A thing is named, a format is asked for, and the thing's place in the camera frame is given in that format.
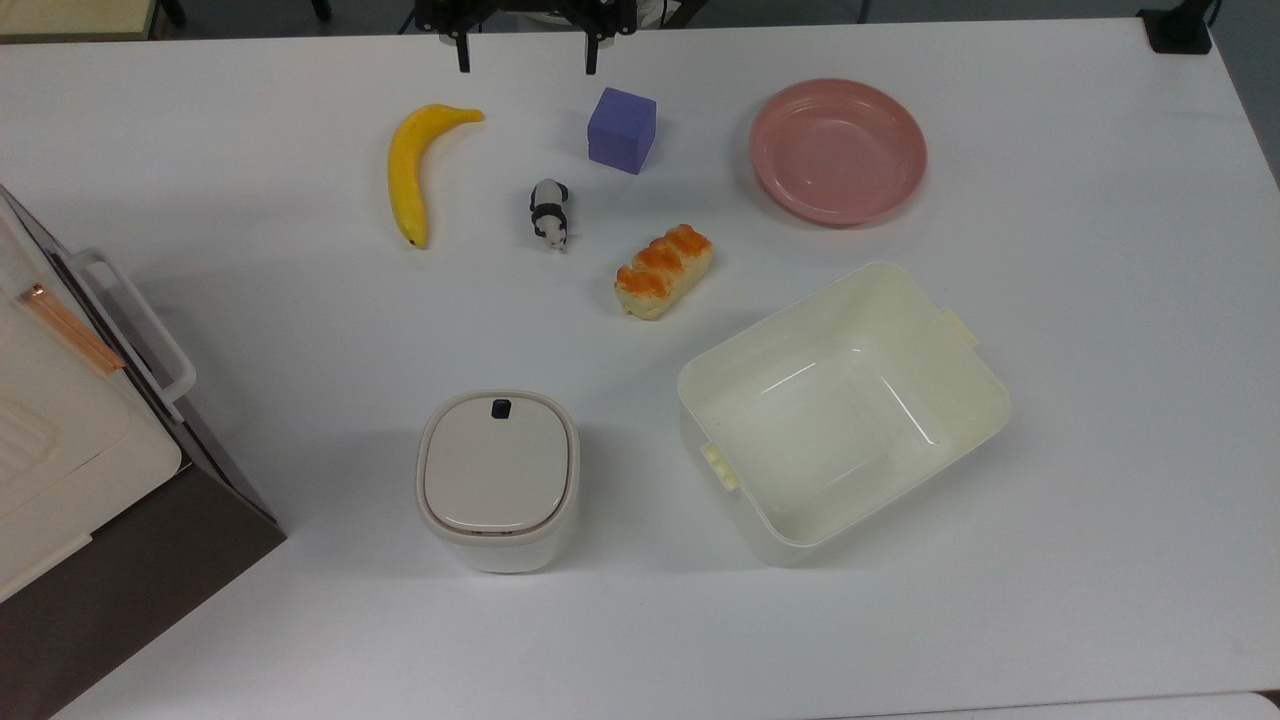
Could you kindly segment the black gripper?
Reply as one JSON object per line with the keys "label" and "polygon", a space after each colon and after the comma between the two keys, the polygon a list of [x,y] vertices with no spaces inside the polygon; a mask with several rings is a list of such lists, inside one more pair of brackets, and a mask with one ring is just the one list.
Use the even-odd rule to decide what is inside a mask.
{"label": "black gripper", "polygon": [[602,38],[637,29],[636,1],[416,1],[413,27],[454,37],[460,70],[471,72],[468,32],[498,12],[556,13],[585,33],[585,73],[594,76]]}

